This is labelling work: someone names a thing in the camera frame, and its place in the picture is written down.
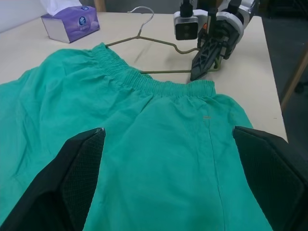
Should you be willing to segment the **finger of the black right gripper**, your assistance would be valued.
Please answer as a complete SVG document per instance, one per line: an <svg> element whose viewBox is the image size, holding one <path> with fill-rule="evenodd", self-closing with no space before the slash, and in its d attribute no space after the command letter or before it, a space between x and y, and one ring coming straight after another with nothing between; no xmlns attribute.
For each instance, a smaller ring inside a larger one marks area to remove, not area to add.
<svg viewBox="0 0 308 231"><path fill-rule="evenodd" d="M207 74L215 61L219 59L221 45L217 40L208 40L192 60L190 81L195 81Z"/></svg>
<svg viewBox="0 0 308 231"><path fill-rule="evenodd" d="M222 45L221 45L221 50L220 50L220 54L219 54L219 57L218 57L219 61L222 61L223 59L227 60L227 49L228 49L227 43L223 42Z"/></svg>

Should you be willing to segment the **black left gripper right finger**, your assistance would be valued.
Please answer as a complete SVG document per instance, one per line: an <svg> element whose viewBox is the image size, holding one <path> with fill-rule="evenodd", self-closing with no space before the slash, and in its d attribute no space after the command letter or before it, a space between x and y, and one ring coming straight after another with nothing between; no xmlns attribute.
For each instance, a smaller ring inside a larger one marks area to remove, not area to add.
<svg viewBox="0 0 308 231"><path fill-rule="evenodd" d="M308 160L283 138L236 126L248 185L273 231L308 231Z"/></svg>

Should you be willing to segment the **purple tissue box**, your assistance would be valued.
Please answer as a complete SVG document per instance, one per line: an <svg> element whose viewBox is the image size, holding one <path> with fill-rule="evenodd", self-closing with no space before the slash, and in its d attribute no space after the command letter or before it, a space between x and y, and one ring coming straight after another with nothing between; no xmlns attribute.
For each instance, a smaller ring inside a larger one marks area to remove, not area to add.
<svg viewBox="0 0 308 231"><path fill-rule="evenodd" d="M41 17L50 39L72 43L100 30L96 9L90 6L74 6L61 10L56 15Z"/></svg>

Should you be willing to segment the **white tissue sheet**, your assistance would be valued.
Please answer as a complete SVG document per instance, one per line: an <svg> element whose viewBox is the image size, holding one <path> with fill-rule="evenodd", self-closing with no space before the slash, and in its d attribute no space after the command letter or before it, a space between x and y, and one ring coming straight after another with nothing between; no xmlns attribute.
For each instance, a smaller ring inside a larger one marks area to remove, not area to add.
<svg viewBox="0 0 308 231"><path fill-rule="evenodd" d="M69 7L82 6L79 0L40 0L40 2L51 16Z"/></svg>

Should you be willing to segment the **black caster wheel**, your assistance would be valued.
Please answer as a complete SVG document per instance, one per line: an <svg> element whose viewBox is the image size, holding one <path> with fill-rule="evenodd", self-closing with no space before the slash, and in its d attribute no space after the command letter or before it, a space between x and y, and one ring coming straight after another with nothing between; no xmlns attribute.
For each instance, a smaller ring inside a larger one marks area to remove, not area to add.
<svg viewBox="0 0 308 231"><path fill-rule="evenodd" d="M305 91L305 87L308 87L308 81L305 82L298 82L296 85L294 92L297 94L301 94Z"/></svg>

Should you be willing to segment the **wooden furniture leg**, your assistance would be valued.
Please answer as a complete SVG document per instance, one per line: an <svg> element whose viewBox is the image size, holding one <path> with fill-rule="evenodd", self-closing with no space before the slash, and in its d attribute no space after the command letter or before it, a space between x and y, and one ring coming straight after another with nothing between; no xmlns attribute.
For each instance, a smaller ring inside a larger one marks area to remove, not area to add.
<svg viewBox="0 0 308 231"><path fill-rule="evenodd" d="M299 61L297 62L295 70L293 74L289 77L283 88L282 95L280 98L280 106L282 111L285 110L287 103L289 102L289 99L292 93L294 92L295 87L299 83L301 76L304 73L307 66L308 66L308 42L305 43L305 47L299 58Z"/></svg>
<svg viewBox="0 0 308 231"><path fill-rule="evenodd" d="M93 0L97 12L106 12L105 0Z"/></svg>

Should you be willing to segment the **olive wire clothes hanger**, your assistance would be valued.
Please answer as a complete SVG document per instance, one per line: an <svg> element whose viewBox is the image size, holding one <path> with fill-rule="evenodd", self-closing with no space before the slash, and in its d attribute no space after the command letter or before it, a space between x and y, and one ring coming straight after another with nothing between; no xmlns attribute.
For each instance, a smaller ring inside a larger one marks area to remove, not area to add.
<svg viewBox="0 0 308 231"><path fill-rule="evenodd" d="M115 42L112 42L112 43L109 43L109 44L105 44L105 47L111 47L111 46L114 46L114 45L117 45L117 44L120 44L120 43L124 43L124 42L134 40L134 39L142 39L142 40L146 40L146 41L151 41L151 42L171 46L179 54L188 54L188 53L191 53L193 51L199 51L200 50L199 48L193 48L193 49L190 49L190 50L187 50L187 51L181 51L177 47L177 45L174 44L174 43L141 36L143 26L146 25L148 22L150 22L152 20L152 18L154 17L154 11L149 7L138 6L138 7L135 7L133 10L129 11L128 13L133 13L134 11L136 11L138 9L146 9L146 10L149 10L152 13L151 17L141 25L141 27L138 31L138 34L134 37L118 40L118 41L115 41ZM190 72L191 72L191 70L140 71L140 73L142 73L142 74L171 74L171 73L190 73Z"/></svg>

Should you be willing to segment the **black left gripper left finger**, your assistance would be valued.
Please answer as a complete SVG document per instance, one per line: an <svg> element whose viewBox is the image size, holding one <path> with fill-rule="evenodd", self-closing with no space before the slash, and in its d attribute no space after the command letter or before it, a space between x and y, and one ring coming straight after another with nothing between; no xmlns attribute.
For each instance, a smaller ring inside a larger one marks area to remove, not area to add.
<svg viewBox="0 0 308 231"><path fill-rule="evenodd" d="M106 132L68 139L32 180L0 231L83 231L97 187Z"/></svg>

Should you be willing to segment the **green shorts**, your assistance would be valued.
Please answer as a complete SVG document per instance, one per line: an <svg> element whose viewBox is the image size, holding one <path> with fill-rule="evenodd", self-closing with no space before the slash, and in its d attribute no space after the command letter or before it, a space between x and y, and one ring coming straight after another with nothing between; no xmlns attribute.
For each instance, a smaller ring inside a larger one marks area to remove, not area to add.
<svg viewBox="0 0 308 231"><path fill-rule="evenodd" d="M212 81L160 82L103 44L0 85L0 224L64 142L106 131L85 231L272 231L232 137L251 127Z"/></svg>

